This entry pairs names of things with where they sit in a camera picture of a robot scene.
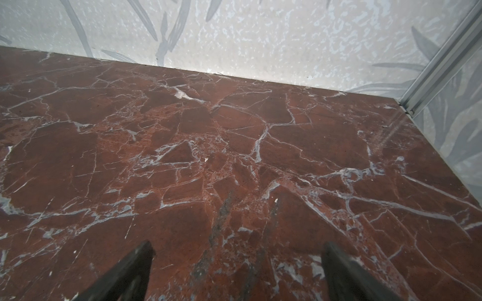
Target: marble slab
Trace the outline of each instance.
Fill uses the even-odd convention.
[[[146,300],[328,300],[329,240],[406,300],[482,298],[482,209],[393,99],[0,66],[0,300],[72,299],[145,239]]]

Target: red marble surface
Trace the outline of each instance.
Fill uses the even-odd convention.
[[[480,300],[482,210],[388,98],[0,48],[0,299],[138,243],[147,300],[328,300],[335,241],[404,299]]]

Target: black pointed object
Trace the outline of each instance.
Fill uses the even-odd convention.
[[[323,246],[321,265],[330,301],[402,301],[333,242]]]
[[[143,301],[155,252],[146,240],[72,301]]]

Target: wallpaper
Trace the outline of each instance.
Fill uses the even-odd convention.
[[[415,122],[482,204],[482,49],[423,108]]]
[[[0,44],[399,97],[473,0],[2,0]]]

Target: metal strip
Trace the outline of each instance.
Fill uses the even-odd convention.
[[[470,57],[475,51],[473,48],[481,32],[482,0],[479,0],[403,95],[400,103],[407,111],[413,114],[416,108],[424,107],[424,103],[431,100],[428,97],[436,91],[436,88],[447,83],[453,69],[461,65],[459,62]]]

